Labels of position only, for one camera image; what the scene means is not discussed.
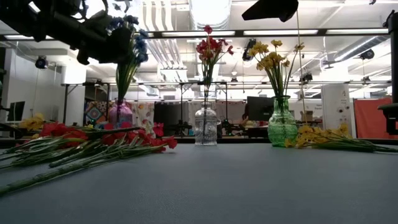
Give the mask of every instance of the table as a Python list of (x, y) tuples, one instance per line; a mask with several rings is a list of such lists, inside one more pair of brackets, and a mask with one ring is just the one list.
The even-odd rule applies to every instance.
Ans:
[[(47, 170), (0, 171), (0, 184)], [(180, 144), (0, 198), (1, 223), (397, 223), (398, 156)]]

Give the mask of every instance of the glass vase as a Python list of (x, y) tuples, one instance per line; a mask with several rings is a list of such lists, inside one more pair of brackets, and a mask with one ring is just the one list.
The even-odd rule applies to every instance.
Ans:
[(297, 136), (296, 120), (289, 111), (290, 96), (274, 98), (274, 113), (269, 119), (268, 138), (275, 147), (285, 147), (285, 140), (295, 141)]
[(123, 122), (132, 124), (132, 111), (126, 104), (126, 100), (121, 100), (119, 102), (115, 100), (115, 104), (109, 112), (109, 122), (112, 123), (115, 128), (120, 128)]
[(217, 114), (208, 102), (201, 104), (201, 109), (195, 113), (195, 145), (217, 145)]

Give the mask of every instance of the green glass vase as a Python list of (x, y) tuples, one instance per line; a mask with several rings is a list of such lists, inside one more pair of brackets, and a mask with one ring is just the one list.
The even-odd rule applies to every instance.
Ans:
[(268, 138), (275, 147), (284, 147), (285, 140), (295, 141), (297, 136), (296, 120), (289, 111), (290, 96), (274, 98), (274, 113), (269, 119)]

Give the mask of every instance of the monitor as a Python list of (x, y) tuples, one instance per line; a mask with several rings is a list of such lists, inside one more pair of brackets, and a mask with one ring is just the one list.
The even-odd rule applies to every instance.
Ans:
[(25, 101), (11, 103), (7, 121), (22, 121), (24, 107)]
[(248, 96), (249, 120), (269, 121), (274, 112), (274, 99)]

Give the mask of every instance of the pink glass vase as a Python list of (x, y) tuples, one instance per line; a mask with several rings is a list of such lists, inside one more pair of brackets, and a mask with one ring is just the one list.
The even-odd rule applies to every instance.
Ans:
[(114, 127), (118, 128), (123, 122), (129, 122), (132, 124), (132, 111), (127, 106), (126, 100), (122, 100), (120, 102), (115, 100), (115, 104), (109, 112), (109, 122), (112, 123)]

